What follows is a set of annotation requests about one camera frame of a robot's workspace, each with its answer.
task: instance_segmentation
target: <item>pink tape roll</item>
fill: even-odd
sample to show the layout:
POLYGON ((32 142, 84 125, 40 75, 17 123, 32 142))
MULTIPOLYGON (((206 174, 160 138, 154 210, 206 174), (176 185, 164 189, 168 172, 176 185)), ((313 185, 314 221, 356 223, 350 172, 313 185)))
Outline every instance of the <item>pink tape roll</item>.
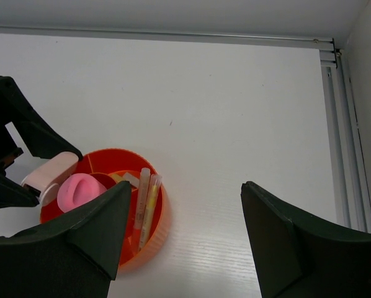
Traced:
POLYGON ((60 187, 57 205, 63 212, 68 212, 97 198, 107 188, 96 178, 88 174, 73 174, 60 187))

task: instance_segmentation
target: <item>white tabletop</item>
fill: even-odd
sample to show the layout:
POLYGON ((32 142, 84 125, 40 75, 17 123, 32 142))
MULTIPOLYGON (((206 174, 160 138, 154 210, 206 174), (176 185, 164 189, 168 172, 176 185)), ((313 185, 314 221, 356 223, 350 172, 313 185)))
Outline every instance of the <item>white tabletop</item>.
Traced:
MULTIPOLYGON (((0 75, 83 153, 126 148, 163 175, 168 240, 109 297, 260 297, 240 199, 249 180, 337 222, 317 50, 0 34, 0 75)), ((9 177, 40 163, 26 154, 9 177)), ((0 210, 0 235, 38 212, 0 210)))

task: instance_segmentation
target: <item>round container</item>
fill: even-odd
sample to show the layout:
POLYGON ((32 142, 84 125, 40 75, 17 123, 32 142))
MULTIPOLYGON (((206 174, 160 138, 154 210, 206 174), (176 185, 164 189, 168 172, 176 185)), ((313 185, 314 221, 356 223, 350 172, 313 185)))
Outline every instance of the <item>round container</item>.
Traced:
MULTIPOLYGON (((108 189, 115 185, 115 181, 109 176, 110 174, 117 173, 122 176, 128 172, 140 178, 142 168, 149 168, 151 174, 157 173, 148 161, 134 152, 123 149, 103 149, 85 155, 84 159, 78 163, 74 173, 91 174, 108 189)), ((164 244, 171 225, 168 197, 165 189, 161 186, 151 225, 150 239, 137 254, 134 254, 131 243, 137 194, 138 189, 132 187, 130 211, 118 266, 120 273, 136 269, 152 259, 164 244)), ((40 222, 43 224, 61 214, 63 212, 57 206, 57 200, 54 200, 41 208, 40 222)))

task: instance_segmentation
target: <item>red container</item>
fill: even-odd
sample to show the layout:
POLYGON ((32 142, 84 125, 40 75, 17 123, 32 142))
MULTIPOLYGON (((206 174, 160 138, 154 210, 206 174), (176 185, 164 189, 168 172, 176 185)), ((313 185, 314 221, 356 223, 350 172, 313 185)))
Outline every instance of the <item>red container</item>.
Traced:
MULTIPOLYGON (((122 176, 128 172, 139 178, 142 168, 149 168, 151 174, 157 173, 148 161, 134 152, 123 149, 103 149, 85 155, 84 159, 78 163, 74 173, 91 174, 108 189, 115 185, 115 181, 109 176, 110 174, 117 173, 122 176)), ((136 269, 152 259, 164 244, 171 226, 171 210, 168 197, 163 186, 161 186, 151 226, 150 239, 138 253, 134 254, 130 244, 135 222, 137 194, 138 189, 132 189, 125 239, 123 240, 118 266, 119 272, 136 269)), ((40 222, 43 224, 61 214, 63 212, 57 206, 57 200, 54 200, 42 207, 40 222)))

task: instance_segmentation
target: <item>table surface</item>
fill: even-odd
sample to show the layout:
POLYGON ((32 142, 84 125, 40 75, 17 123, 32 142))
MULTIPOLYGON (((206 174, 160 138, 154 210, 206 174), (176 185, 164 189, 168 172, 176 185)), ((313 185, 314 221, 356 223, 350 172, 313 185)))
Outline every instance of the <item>table surface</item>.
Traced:
MULTIPOLYGON (((168 240, 109 297, 260 297, 246 181, 337 221, 317 50, 0 34, 0 75, 83 153, 133 150, 163 176, 168 240)), ((26 153, 8 176, 20 182, 41 163, 26 153)), ((38 213, 0 210, 0 235, 38 213)))

